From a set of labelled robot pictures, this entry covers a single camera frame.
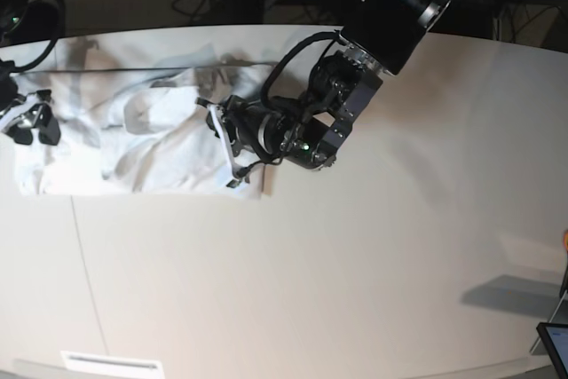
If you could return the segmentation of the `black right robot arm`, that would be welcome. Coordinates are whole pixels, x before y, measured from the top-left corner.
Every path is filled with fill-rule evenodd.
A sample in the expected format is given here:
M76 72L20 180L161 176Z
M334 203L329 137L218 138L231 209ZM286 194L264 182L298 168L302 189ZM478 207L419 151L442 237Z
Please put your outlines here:
M36 1L1 0L1 37L8 36L22 24L29 7ZM1 61L1 132L22 146L34 142L34 133L39 142L46 146L56 146L61 138L59 123L51 107L51 90L22 94L12 78L42 64L64 35L67 7L64 0L53 1L57 7L57 21L43 51L23 65L12 60Z

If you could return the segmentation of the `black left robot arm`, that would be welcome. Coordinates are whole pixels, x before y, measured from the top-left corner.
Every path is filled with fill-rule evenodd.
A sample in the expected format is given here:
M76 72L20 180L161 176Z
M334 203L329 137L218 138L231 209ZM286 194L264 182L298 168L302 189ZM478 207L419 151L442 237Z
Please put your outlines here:
M397 75L452 0L358 0L338 31L322 31L298 42L276 65L256 99L236 95L209 106L206 123L232 161L241 150L257 159L234 166L244 178L257 165L290 161L307 170L331 166L353 124L383 84ZM318 42L341 45L323 52L304 92L273 96L272 86L288 63Z

